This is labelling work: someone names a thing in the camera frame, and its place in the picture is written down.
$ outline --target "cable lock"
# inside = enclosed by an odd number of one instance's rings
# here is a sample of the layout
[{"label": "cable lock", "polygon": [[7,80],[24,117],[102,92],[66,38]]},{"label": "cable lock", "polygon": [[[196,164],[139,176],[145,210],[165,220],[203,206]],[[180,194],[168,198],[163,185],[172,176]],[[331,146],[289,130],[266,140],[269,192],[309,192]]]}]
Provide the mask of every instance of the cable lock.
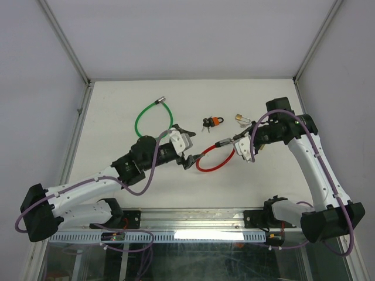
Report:
[{"label": "cable lock", "polygon": [[137,134],[138,137],[142,137],[141,133],[139,132],[138,130],[138,122],[139,120],[141,119],[142,115],[144,113],[146,113],[147,110],[149,110],[150,108],[152,108],[154,105],[157,105],[157,104],[162,104],[164,106],[164,108],[167,110],[168,114],[169,114],[169,119],[170,119],[170,123],[169,123],[169,128],[168,129],[171,129],[171,127],[173,126],[173,115],[172,115],[172,111],[169,109],[169,107],[164,103],[166,100],[165,97],[160,97],[158,98],[156,101],[154,101],[152,104],[150,104],[148,107],[146,107],[145,109],[143,109],[141,111],[141,113],[137,116],[136,120],[135,120],[135,123],[134,123],[134,130],[135,130],[135,133]]},{"label": "cable lock", "polygon": [[[216,142],[213,146],[210,146],[205,151],[203,151],[202,154],[206,155],[207,153],[209,153],[211,150],[213,150],[215,148],[220,148],[224,145],[229,145],[229,144],[231,144],[231,139],[220,140],[220,141]],[[222,161],[219,165],[217,165],[216,167],[212,167],[212,168],[209,168],[209,169],[203,169],[199,166],[200,159],[198,159],[198,161],[195,163],[195,167],[197,168],[198,171],[201,171],[203,173],[213,172],[215,170],[220,169],[226,163],[228,163],[230,161],[230,159],[233,157],[233,155],[235,154],[235,152],[236,151],[233,149],[232,152],[229,154],[229,156],[224,161]]]}]

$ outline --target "aluminum frame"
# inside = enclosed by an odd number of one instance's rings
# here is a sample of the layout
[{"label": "aluminum frame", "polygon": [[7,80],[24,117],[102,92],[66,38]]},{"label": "aluminum frame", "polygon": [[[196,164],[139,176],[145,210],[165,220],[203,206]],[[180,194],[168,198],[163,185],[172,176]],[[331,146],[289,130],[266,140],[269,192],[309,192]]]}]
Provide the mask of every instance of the aluminum frame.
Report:
[{"label": "aluminum frame", "polygon": [[[73,136],[71,138],[70,145],[66,153],[64,166],[60,173],[60,179],[58,181],[58,184],[63,184],[69,180],[71,168],[73,166],[74,157],[77,151],[80,135],[83,129],[84,120],[85,120],[86,113],[88,110],[88,105],[90,102],[94,84],[90,83],[90,79],[88,78],[87,73],[84,71],[81,63],[78,60],[78,57],[76,56],[73,48],[71,47],[67,37],[65,36],[62,28],[60,27],[55,15],[53,14],[53,11],[51,10],[46,0],[36,0],[36,2],[39,4],[42,12],[45,14],[46,19],[49,21],[51,28],[55,32],[56,37],[58,38],[64,50],[66,51],[67,56],[73,63],[73,66],[75,67],[75,69],[81,76],[82,80],[86,84],[86,90],[84,93],[82,106],[79,109],[77,109],[79,114],[77,117],[76,125],[74,127]],[[315,36],[299,70],[297,71],[293,79],[295,82],[296,92],[297,92],[297,95],[298,95],[298,98],[299,98],[299,101],[300,101],[300,104],[304,113],[306,113],[306,106],[299,92],[298,81],[301,78],[301,75],[303,74],[303,72],[305,71],[308,63],[312,59],[316,48],[318,47],[320,42],[323,40],[324,34],[326,33],[328,27],[332,23],[334,17],[336,16],[343,2],[344,0],[335,0],[335,2],[333,3],[330,11],[327,14],[327,17],[323,21],[321,28],[319,29],[317,35]],[[341,242],[340,243],[341,247],[344,250],[347,249],[347,239],[345,237],[344,238],[341,237],[339,241]],[[34,281],[38,279],[38,275],[40,272],[40,268],[42,267],[46,248],[47,248],[47,241],[42,241],[42,242],[31,244],[29,252],[28,252],[28,257],[26,259],[26,263],[25,263],[25,266],[23,267],[23,271],[21,274],[21,280]],[[370,280],[369,274],[364,265],[364,260],[360,254],[360,250],[359,250],[359,247],[357,246],[356,241],[355,241],[354,250],[352,254],[348,256],[346,260],[347,260],[347,264],[348,264],[350,274],[353,280]]]}]

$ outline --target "electrical wire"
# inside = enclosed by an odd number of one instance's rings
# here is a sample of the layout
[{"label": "electrical wire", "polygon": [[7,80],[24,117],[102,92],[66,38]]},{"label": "electrical wire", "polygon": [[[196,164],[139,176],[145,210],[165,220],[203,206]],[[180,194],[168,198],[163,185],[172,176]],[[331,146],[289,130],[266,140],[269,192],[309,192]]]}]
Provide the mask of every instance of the electrical wire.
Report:
[{"label": "electrical wire", "polygon": [[123,229],[127,229],[129,221],[127,218],[124,218],[124,221],[125,221],[125,226],[123,227]]},{"label": "electrical wire", "polygon": [[[306,204],[306,205],[309,205],[309,206],[313,207],[310,203],[305,202],[305,201],[300,201],[300,202],[297,202],[296,204]],[[285,230],[285,224],[284,224],[284,222],[282,222],[282,227],[281,227],[281,232],[280,232],[282,235],[285,234],[284,230]],[[269,249],[274,249],[274,250],[295,250],[295,249],[302,248],[302,247],[306,246],[307,244],[309,244],[308,240],[306,240],[305,242],[303,242],[301,244],[298,244],[298,245],[295,245],[295,246],[288,246],[288,247],[269,246],[269,245],[266,245],[266,244],[255,244],[255,245],[258,245],[258,246],[261,246],[261,247],[267,247]]]},{"label": "electrical wire", "polygon": [[281,232],[280,232],[281,236],[284,236],[284,230],[285,230],[285,223],[282,221],[281,222]]},{"label": "electrical wire", "polygon": [[136,249],[136,250],[121,250],[121,249],[117,249],[117,248],[114,248],[114,247],[111,247],[109,246],[108,244],[106,243],[102,243],[103,245],[105,245],[105,248],[107,249],[111,249],[111,250],[114,250],[114,251],[117,251],[117,252],[121,252],[121,253],[138,253],[138,252],[142,252],[148,248],[150,248],[152,246],[152,244],[154,243],[155,241],[155,236],[154,234],[151,232],[151,231],[148,231],[148,230],[144,230],[144,229],[113,229],[113,228],[108,228],[108,227],[104,227],[103,225],[101,224],[93,224],[95,225],[96,227],[99,227],[101,229],[104,229],[104,230],[107,230],[107,231],[111,231],[111,232],[124,232],[124,233],[127,233],[127,232],[143,232],[143,233],[146,233],[148,235],[151,236],[151,242],[149,244],[147,244],[146,247],[142,248],[142,249]]},{"label": "electrical wire", "polygon": [[[169,119],[170,119],[170,123],[169,123],[169,128],[168,129],[171,129],[171,127],[173,126],[173,115],[172,115],[172,111],[169,109],[169,107],[164,103],[164,102],[160,102],[164,108],[167,110],[168,114],[169,114]],[[149,106],[147,106],[145,109],[143,109],[141,111],[141,113],[137,116],[136,120],[135,120],[135,123],[134,123],[134,130],[135,130],[135,133],[137,134],[137,136],[139,137],[142,137],[142,134],[139,132],[138,130],[138,122],[139,120],[141,119],[142,115],[147,111],[149,110],[150,108],[152,108],[154,105],[156,105],[158,103],[156,102],[153,102],[152,104],[150,104]]]},{"label": "electrical wire", "polygon": [[[202,154],[206,155],[207,153],[209,153],[211,150],[217,148],[216,145],[213,145],[213,146],[210,146],[209,148],[207,148],[205,151],[202,152]],[[229,160],[233,157],[234,153],[236,151],[233,149],[232,152],[229,154],[229,156],[227,157],[227,159],[225,159],[224,161],[222,161],[219,165],[217,165],[216,167],[212,167],[212,168],[209,168],[209,169],[203,169],[199,166],[199,162],[201,160],[198,159],[198,161],[195,163],[195,167],[197,168],[198,171],[201,171],[203,173],[208,173],[208,172],[212,172],[212,171],[215,171],[217,169],[220,169],[221,167],[223,167],[226,163],[229,162]]]},{"label": "electrical wire", "polygon": [[152,250],[152,247],[149,248],[147,256],[146,257],[144,257],[144,256],[145,256],[145,251],[143,251],[143,253],[142,253],[141,266],[138,269],[137,278],[135,279],[135,281],[139,281],[141,279],[141,277],[144,274],[146,274],[148,268],[152,264],[152,260],[154,259],[154,252]]},{"label": "electrical wire", "polygon": [[313,205],[311,205],[310,203],[308,203],[308,202],[306,202],[306,201],[299,201],[299,202],[297,202],[296,204],[305,204],[305,205],[307,205],[307,206],[309,206],[309,207],[311,207],[311,208],[314,208],[314,206]]},{"label": "electrical wire", "polygon": [[336,255],[338,256],[342,256],[342,257],[345,257],[345,256],[349,256],[350,253],[352,253],[352,250],[354,248],[354,230],[353,230],[353,225],[352,225],[352,222],[350,220],[350,217],[349,217],[349,214],[348,212],[346,211],[346,208],[345,208],[345,205],[343,203],[343,201],[341,200],[341,198],[338,196],[339,192],[336,188],[336,185],[335,183],[333,182],[333,179],[324,163],[324,160],[322,158],[322,156],[319,154],[319,151],[318,151],[318,148],[316,147],[316,144],[313,140],[313,138],[311,137],[311,134],[308,130],[308,128],[306,127],[306,125],[302,122],[302,120],[297,117],[296,115],[294,115],[293,113],[287,111],[287,110],[283,110],[283,109],[275,109],[275,110],[271,110],[271,111],[268,111],[266,114],[264,114],[260,119],[259,121],[255,124],[254,128],[253,128],[253,131],[251,133],[251,139],[250,139],[250,154],[251,154],[251,162],[255,162],[255,156],[254,156],[254,139],[255,139],[255,134],[257,132],[257,129],[259,127],[259,125],[261,125],[261,122],[268,116],[270,116],[271,114],[274,114],[274,113],[284,113],[284,114],[287,114],[291,117],[293,117],[294,120],[296,120],[297,122],[299,122],[299,124],[301,125],[301,127],[304,129],[305,133],[306,133],[306,136],[307,138],[309,139],[310,143],[311,143],[311,146],[312,146],[312,149],[314,150],[314,153],[316,155],[316,158],[318,159],[323,171],[324,171],[324,174],[325,176],[327,177],[328,179],[328,182],[332,188],[332,191],[334,193],[334,195],[336,196],[336,199],[343,211],[343,214],[344,214],[344,217],[345,217],[345,220],[347,222],[347,226],[348,226],[348,229],[349,229],[349,237],[350,237],[350,241],[349,241],[349,246],[348,246],[348,249],[346,252],[344,253],[339,253],[339,252],[336,252],[334,249],[332,249],[328,244],[325,243],[325,245],[327,245],[327,247],[333,252],[335,253]]}]

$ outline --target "red cable lock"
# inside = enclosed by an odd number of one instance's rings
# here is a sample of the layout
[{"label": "red cable lock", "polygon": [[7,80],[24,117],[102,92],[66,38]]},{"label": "red cable lock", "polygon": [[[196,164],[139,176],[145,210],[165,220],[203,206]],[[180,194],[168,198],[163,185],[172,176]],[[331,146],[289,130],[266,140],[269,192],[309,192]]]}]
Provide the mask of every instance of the red cable lock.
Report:
[{"label": "red cable lock", "polygon": [[[217,142],[215,143],[213,146],[210,146],[209,148],[207,148],[205,151],[202,152],[202,154],[206,155],[207,153],[209,153],[211,150],[215,149],[215,148],[220,148],[221,145],[220,145],[220,142]],[[226,163],[229,162],[229,160],[233,157],[234,153],[236,151],[233,149],[232,152],[229,154],[229,156],[227,157],[227,159],[225,159],[223,162],[221,162],[219,165],[217,165],[216,167],[213,167],[213,168],[209,168],[209,169],[203,169],[201,167],[199,167],[199,162],[200,160],[202,159],[198,159],[198,161],[195,163],[195,166],[197,168],[198,171],[201,171],[203,173],[208,173],[208,172],[213,172],[217,169],[220,169],[221,167],[223,167]]]}]

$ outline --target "glass panel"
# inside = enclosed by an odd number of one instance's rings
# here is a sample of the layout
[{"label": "glass panel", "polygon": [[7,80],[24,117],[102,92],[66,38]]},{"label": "glass panel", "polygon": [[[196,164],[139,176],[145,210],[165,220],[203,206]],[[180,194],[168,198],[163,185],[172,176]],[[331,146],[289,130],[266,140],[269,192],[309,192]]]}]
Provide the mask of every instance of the glass panel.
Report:
[{"label": "glass panel", "polygon": [[[300,233],[289,234],[291,237]],[[339,250],[337,239],[330,241]],[[111,244],[141,249],[145,244]],[[345,259],[322,243],[303,249],[269,251],[240,243],[155,243],[148,251],[122,253],[100,245],[49,244],[39,280],[55,281],[349,281]],[[145,271],[141,279],[137,274]]]}]

